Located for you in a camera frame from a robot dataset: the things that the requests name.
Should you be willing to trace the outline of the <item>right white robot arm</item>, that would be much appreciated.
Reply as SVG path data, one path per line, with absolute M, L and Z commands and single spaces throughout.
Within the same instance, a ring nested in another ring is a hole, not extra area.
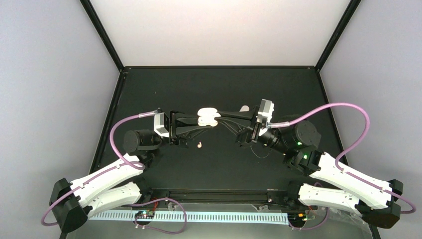
M 211 121 L 213 125 L 223 122 L 239 126 L 240 143 L 259 142 L 282 153 L 289 168 L 331 185 L 324 188 L 292 182 L 283 195 L 287 207 L 295 209 L 302 204 L 342 210 L 384 229 L 399 221 L 402 212 L 397 200 L 403 193 L 402 182 L 376 179 L 341 163 L 339 156 L 320 152 L 321 135 L 307 115 L 272 122 L 273 110 L 273 103 L 264 100 L 254 112 L 216 111 Z

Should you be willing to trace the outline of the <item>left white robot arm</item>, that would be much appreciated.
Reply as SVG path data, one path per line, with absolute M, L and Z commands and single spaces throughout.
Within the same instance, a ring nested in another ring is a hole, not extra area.
M 121 153 L 114 141 L 117 128 L 128 121 L 147 117 L 154 118 L 153 130 L 128 131 L 124 139 L 125 152 Z M 177 145 L 185 139 L 186 133 L 202 131 L 216 124 L 203 124 L 200 117 L 179 112 L 171 112 L 168 116 L 160 109 L 119 120 L 109 133 L 117 160 L 85 177 L 56 181 L 41 224 L 58 226 L 62 233 L 68 234 L 107 210 L 158 204 L 160 199 L 152 199 L 152 190 L 135 177 L 151 167 L 161 146 L 166 143 Z

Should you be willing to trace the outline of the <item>beige square charging case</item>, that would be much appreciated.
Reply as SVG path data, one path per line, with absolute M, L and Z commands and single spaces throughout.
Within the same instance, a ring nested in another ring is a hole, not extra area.
M 199 126 L 215 127 L 218 125 L 218 121 L 215 118 L 221 117 L 221 114 L 215 108 L 201 108 L 197 114 Z

